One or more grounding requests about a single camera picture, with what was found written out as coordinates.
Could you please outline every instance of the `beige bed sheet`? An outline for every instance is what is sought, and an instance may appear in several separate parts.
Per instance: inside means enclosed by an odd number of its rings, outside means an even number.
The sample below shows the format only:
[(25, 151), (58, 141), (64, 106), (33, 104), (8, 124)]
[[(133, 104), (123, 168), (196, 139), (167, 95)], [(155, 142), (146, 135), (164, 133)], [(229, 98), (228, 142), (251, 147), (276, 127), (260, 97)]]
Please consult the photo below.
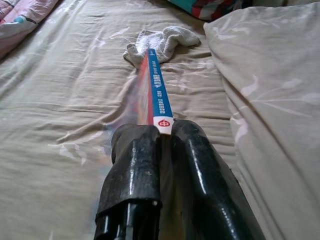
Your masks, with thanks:
[(196, 121), (235, 166), (231, 115), (203, 24), (161, 0), (64, 0), (1, 62), (0, 239), (93, 238), (111, 167), (108, 127), (127, 121), (135, 82), (122, 54), (143, 29), (198, 34), (199, 46), (178, 47), (161, 66), (169, 99), (174, 116)]

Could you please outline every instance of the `black tube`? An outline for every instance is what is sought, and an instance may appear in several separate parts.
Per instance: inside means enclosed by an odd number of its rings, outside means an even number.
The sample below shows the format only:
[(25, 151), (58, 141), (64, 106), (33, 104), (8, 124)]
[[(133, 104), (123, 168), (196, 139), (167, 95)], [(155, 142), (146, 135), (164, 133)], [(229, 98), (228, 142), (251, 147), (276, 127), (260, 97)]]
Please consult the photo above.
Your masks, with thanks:
[(175, 121), (171, 154), (184, 239), (265, 239), (238, 181), (197, 124)]

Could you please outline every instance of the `bed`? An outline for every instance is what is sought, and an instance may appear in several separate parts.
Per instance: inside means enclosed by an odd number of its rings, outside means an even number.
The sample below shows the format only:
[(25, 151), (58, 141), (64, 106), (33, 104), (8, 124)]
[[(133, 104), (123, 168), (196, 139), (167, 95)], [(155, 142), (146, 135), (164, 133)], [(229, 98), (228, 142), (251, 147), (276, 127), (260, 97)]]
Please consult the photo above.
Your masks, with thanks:
[[(203, 128), (266, 239), (317, 239), (319, 13), (252, 7), (204, 25), (162, 0), (58, 1), (0, 64), (0, 239), (93, 238), (112, 134), (136, 120), (122, 54), (168, 26), (201, 41), (161, 66), (174, 116)], [(181, 238), (177, 216), (160, 239)]]

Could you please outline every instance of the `white towel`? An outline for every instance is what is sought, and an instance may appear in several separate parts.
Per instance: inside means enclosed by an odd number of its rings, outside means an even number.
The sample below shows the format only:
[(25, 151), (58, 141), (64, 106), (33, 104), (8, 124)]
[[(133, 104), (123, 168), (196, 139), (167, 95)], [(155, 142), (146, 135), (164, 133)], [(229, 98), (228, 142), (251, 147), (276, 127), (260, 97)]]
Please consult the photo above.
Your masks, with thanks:
[(179, 26), (168, 26), (163, 31), (143, 30), (136, 43), (129, 43), (126, 46), (123, 57), (138, 69), (148, 48), (155, 49), (158, 61), (163, 63), (172, 57), (178, 44), (192, 46), (199, 41), (194, 32)]

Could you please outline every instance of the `pink blanket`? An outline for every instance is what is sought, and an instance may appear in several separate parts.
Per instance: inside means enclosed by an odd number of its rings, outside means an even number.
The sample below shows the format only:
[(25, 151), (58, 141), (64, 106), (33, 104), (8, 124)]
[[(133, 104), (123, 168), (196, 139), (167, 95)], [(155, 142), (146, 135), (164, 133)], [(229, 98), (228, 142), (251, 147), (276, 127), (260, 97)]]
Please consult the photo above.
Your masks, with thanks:
[(0, 59), (50, 13), (58, 0), (0, 0)]

